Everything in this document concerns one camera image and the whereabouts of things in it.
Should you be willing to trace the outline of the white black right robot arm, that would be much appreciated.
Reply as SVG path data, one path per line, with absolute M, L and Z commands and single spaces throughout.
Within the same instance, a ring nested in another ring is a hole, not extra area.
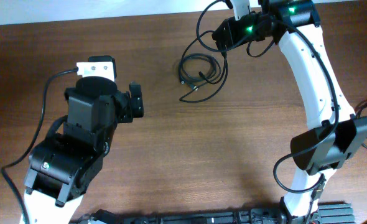
M 272 37 L 288 61 L 302 97 L 308 130 L 290 142 L 296 171 L 281 198 L 279 223 L 320 222 L 318 204 L 329 178 L 367 138 L 367 118 L 355 114 L 327 56 L 317 8 L 312 1 L 228 1 L 234 16 L 212 37 L 220 52 Z

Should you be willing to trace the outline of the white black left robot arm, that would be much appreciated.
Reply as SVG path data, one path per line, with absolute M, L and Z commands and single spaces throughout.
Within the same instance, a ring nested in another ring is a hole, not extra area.
M 68 113 L 33 148 L 25 177 L 22 221 L 68 223 L 103 166 L 120 123 L 144 115 L 140 84 L 121 92 L 103 77 L 85 77 L 64 93 Z

